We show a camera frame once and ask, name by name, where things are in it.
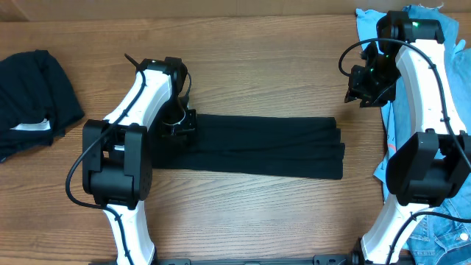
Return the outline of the black t-shirt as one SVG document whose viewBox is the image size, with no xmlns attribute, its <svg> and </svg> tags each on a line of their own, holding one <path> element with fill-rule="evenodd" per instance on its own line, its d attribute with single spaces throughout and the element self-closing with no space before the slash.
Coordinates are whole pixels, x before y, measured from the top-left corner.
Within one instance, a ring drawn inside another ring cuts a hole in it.
<svg viewBox="0 0 471 265">
<path fill-rule="evenodd" d="M 333 117 L 200 114 L 196 134 L 151 142 L 155 169 L 340 180 L 345 145 Z"/>
</svg>

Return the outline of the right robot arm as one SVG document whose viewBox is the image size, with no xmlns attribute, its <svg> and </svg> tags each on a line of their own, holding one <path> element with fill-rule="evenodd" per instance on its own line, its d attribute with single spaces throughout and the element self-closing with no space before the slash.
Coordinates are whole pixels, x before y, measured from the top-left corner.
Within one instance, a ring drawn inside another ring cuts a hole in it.
<svg viewBox="0 0 471 265">
<path fill-rule="evenodd" d="M 348 72 L 347 102 L 382 107 L 405 84 L 410 138 L 389 159 L 389 195 L 346 264 L 404 264 L 402 246 L 426 216 L 454 197 L 470 174 L 470 135 L 454 105 L 445 70 L 445 36 L 437 20 L 390 11 L 377 35 L 361 41 L 364 66 Z"/>
</svg>

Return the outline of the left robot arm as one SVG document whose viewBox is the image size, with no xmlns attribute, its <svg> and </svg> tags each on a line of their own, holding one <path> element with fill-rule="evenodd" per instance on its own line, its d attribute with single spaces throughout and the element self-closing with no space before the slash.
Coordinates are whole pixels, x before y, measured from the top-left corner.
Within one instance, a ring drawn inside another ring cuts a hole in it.
<svg viewBox="0 0 471 265">
<path fill-rule="evenodd" d="M 144 200 L 152 187 L 151 142 L 183 145 L 196 134 L 196 112 L 181 96 L 189 73 L 180 58 L 135 63 L 135 82 L 118 107 L 82 131 L 82 187 L 110 223 L 115 264 L 156 264 Z"/>
</svg>

